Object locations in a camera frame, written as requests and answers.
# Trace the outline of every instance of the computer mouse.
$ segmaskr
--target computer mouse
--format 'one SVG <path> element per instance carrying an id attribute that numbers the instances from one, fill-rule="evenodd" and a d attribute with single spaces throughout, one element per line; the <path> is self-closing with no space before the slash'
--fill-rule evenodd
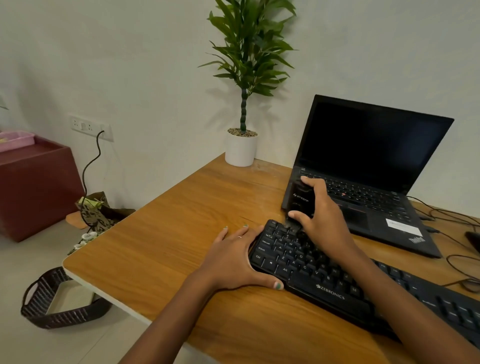
<path id="1" fill-rule="evenodd" d="M 467 231 L 465 233 L 465 237 L 468 239 L 470 244 L 472 244 L 475 250 L 480 253 L 480 233 Z"/>

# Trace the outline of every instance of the forearm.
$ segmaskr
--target forearm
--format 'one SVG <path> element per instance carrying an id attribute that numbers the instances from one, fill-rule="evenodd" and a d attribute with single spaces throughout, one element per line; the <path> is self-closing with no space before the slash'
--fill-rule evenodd
<path id="1" fill-rule="evenodd" d="M 213 292 L 214 288 L 202 272 L 188 276 L 119 364 L 173 363 Z"/>
<path id="2" fill-rule="evenodd" d="M 419 363 L 480 363 L 480 351 L 393 282 L 361 250 L 344 268 Z"/>

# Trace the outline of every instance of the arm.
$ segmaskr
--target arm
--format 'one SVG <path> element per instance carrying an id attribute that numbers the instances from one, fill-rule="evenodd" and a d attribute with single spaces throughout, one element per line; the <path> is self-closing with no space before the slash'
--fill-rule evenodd
<path id="1" fill-rule="evenodd" d="M 282 290 L 274 276 L 253 270 L 248 248 L 263 226 L 245 226 L 225 238 L 224 228 L 214 240 L 204 262 L 190 274 L 156 320 L 125 354 L 119 364 L 173 363 L 208 299 L 219 289 L 260 285 Z"/>
<path id="2" fill-rule="evenodd" d="M 338 262 L 367 293 L 409 353 L 422 364 L 480 363 L 480 351 L 426 306 L 384 274 L 354 243 L 342 212 L 327 195 L 325 182 L 302 177 L 315 191 L 315 214 L 299 211 L 310 239 Z"/>

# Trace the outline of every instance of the white wall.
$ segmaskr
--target white wall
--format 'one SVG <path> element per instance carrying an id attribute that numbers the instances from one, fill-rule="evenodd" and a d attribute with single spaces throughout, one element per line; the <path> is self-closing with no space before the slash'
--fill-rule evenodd
<path id="1" fill-rule="evenodd" d="M 292 78 L 275 98 L 248 100 L 257 157 L 293 164 L 315 93 L 454 117 L 411 194 L 480 216 L 480 2 L 294 3 Z M 214 67 L 196 68 L 221 39 L 206 20 L 213 0 L 0 4 L 0 89 L 17 126 L 70 146 L 80 169 L 95 141 L 67 114 L 113 128 L 87 171 L 90 191 L 140 207 L 223 152 L 241 99 Z"/>

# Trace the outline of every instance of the laptop touchpad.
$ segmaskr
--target laptop touchpad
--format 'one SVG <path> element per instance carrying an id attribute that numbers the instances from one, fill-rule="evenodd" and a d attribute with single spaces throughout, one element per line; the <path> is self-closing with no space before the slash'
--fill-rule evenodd
<path id="1" fill-rule="evenodd" d="M 370 230 L 368 226 L 367 214 L 362 211 L 354 210 L 349 207 L 339 206 L 347 224 L 358 226 L 359 228 Z"/>

